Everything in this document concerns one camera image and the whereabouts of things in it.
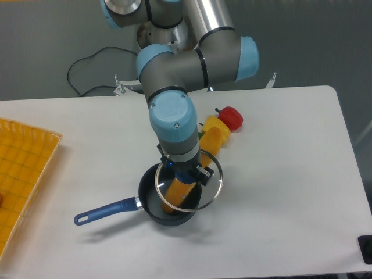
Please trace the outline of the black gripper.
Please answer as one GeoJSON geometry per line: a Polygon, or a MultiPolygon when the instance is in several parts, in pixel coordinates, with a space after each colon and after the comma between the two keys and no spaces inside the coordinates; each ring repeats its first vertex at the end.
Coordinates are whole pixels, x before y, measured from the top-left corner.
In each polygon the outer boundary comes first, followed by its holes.
{"type": "Polygon", "coordinates": [[[191,160],[186,162],[176,162],[167,157],[160,144],[156,147],[161,155],[161,163],[174,171],[175,178],[178,179],[178,181],[196,182],[202,186],[207,186],[214,176],[214,170],[210,167],[202,167],[197,156],[194,156],[191,160]]]}

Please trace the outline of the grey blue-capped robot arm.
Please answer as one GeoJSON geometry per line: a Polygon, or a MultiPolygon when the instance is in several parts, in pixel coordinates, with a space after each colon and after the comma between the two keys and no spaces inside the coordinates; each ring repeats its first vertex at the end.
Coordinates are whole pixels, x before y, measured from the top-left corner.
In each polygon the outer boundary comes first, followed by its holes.
{"type": "Polygon", "coordinates": [[[102,1],[107,21],[117,27],[150,22],[173,30],[188,15],[197,46],[176,51],[150,43],[136,68],[159,140],[162,162],[185,184],[206,184],[211,173],[201,165],[197,115],[189,92],[253,76],[259,52],[251,37],[239,36],[224,1],[102,1]]]}

